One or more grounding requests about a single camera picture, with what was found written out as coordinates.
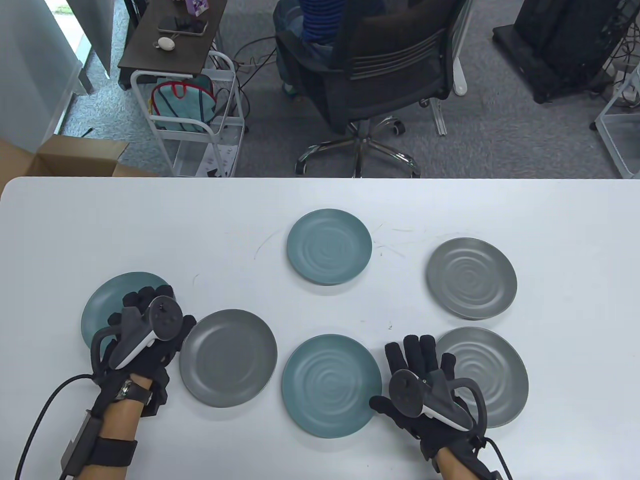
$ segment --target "purple box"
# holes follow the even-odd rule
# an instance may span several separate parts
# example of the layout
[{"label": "purple box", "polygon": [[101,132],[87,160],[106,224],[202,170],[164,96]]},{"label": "purple box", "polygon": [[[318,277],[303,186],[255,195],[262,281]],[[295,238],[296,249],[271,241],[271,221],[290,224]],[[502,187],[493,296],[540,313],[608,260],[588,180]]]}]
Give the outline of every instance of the purple box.
[{"label": "purple box", "polygon": [[185,0],[187,3],[187,12],[196,17],[209,8],[207,0]]}]

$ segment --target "vr controller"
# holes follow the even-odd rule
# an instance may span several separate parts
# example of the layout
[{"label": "vr controller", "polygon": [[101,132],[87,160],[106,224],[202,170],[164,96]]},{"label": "vr controller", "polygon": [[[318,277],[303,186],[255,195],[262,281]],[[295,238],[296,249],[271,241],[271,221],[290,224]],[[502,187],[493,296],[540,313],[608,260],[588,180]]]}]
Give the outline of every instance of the vr controller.
[{"label": "vr controller", "polygon": [[112,335],[120,340],[109,358],[109,368],[118,370],[131,362],[146,347],[156,340],[168,341],[175,338],[182,329],[182,310],[171,297],[158,296],[149,304],[144,314],[136,307],[122,309],[119,325],[98,330],[91,342],[91,366],[94,372],[100,368],[100,346]]},{"label": "vr controller", "polygon": [[[468,388],[478,409],[477,422],[453,400],[456,388]],[[429,381],[421,380],[409,370],[398,370],[389,382],[389,397],[400,413],[416,418],[424,414],[450,427],[484,437],[487,412],[480,387],[470,378],[447,380],[442,370],[429,373]]]}]

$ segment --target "teal bag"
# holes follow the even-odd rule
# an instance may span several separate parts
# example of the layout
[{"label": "teal bag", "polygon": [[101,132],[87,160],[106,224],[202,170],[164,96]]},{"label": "teal bag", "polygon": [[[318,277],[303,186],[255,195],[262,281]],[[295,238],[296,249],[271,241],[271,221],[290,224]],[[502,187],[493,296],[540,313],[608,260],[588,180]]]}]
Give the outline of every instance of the teal bag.
[{"label": "teal bag", "polygon": [[[151,92],[149,113],[159,116],[190,118],[209,125],[216,116],[216,94],[213,82],[206,75],[183,81],[167,81]],[[156,122],[159,129],[204,133],[197,125],[176,122]]]}]

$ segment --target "black computer tower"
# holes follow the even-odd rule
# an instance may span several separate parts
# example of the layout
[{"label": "black computer tower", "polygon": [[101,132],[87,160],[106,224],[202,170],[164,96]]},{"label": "black computer tower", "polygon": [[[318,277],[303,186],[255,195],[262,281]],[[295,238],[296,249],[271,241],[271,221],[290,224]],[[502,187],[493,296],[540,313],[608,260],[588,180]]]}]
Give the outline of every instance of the black computer tower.
[{"label": "black computer tower", "polygon": [[595,88],[639,12],[640,0],[525,0],[515,24],[493,29],[493,39],[521,70],[536,102],[545,102]]}]

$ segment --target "person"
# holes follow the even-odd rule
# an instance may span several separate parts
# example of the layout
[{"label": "person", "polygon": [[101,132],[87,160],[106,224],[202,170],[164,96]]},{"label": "person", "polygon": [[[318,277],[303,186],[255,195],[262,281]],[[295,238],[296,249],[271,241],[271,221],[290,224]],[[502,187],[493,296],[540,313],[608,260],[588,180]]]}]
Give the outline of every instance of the person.
[{"label": "person", "polygon": [[[137,294],[132,292],[124,298],[127,307],[136,306],[140,312],[146,310],[150,301],[156,295],[151,287],[145,287]],[[109,324],[119,322],[119,314],[113,314],[109,318]],[[167,400],[166,385],[168,376],[166,366],[180,351],[182,343],[189,331],[195,325],[192,316],[184,317],[182,330],[176,338],[168,342],[156,341],[151,347],[145,348],[124,369],[113,371],[108,368],[100,374],[101,394],[92,409],[104,411],[104,422],[99,437],[121,442],[135,440],[138,422],[141,416],[151,416],[157,413],[157,409]],[[106,365],[108,358],[118,340],[112,340],[107,347],[101,365]],[[423,335],[419,340],[415,335],[404,338],[404,351],[406,361],[398,343],[392,342],[385,346],[385,353],[391,373],[399,369],[409,369],[418,377],[428,379],[428,373],[438,369],[435,353],[435,340],[430,335]],[[440,368],[448,380],[454,377],[456,358],[452,354],[442,355]],[[124,399],[116,403],[101,403],[101,398],[110,399],[109,394],[103,395],[109,390],[110,385],[122,384],[122,376],[135,382],[138,386],[153,392],[154,402],[144,405],[140,401]],[[458,397],[455,401],[468,411],[466,404]],[[482,464],[473,452],[472,440],[467,434],[453,429],[439,420],[427,418],[425,415],[414,419],[400,414],[391,400],[383,396],[371,397],[369,406],[376,412],[390,417],[398,427],[407,430],[414,438],[420,440],[420,450],[426,460],[435,459],[436,465],[444,480],[492,480],[493,476]],[[105,467],[102,465],[87,465],[84,467],[78,480],[125,480],[126,467]]]},{"label": "person", "polygon": [[[385,13],[383,0],[365,0],[364,16]],[[273,10],[273,25],[276,34],[291,31],[300,38],[309,54],[329,64],[333,44],[340,28],[340,20],[347,0],[279,0]],[[290,97],[297,94],[280,48],[276,48],[276,64],[282,80],[282,90]]]}]

